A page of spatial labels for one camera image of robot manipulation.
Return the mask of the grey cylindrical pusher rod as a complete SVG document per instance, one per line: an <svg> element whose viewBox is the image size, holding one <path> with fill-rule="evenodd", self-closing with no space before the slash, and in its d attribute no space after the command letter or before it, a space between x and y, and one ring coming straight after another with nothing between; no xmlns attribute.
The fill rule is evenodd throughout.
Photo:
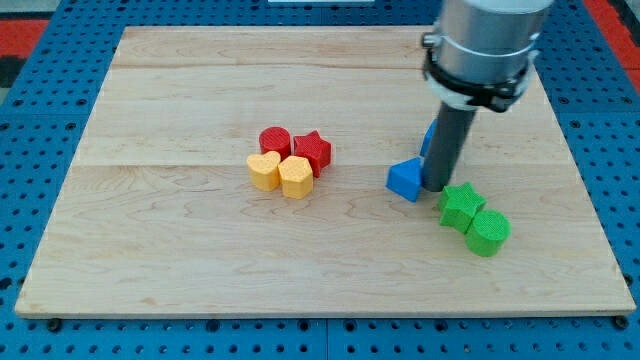
<svg viewBox="0 0 640 360"><path fill-rule="evenodd" d="M427 191L441 192L449 183L475 115L475 110L441 104L423 165Z"/></svg>

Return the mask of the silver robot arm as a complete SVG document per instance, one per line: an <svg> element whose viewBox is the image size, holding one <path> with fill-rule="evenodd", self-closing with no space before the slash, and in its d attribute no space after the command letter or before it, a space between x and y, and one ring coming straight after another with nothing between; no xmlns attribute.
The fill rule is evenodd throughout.
<svg viewBox="0 0 640 360"><path fill-rule="evenodd" d="M448 185L476 112L506 112L526 91L552 0L444 0L423 35L424 76L440 99L423 186Z"/></svg>

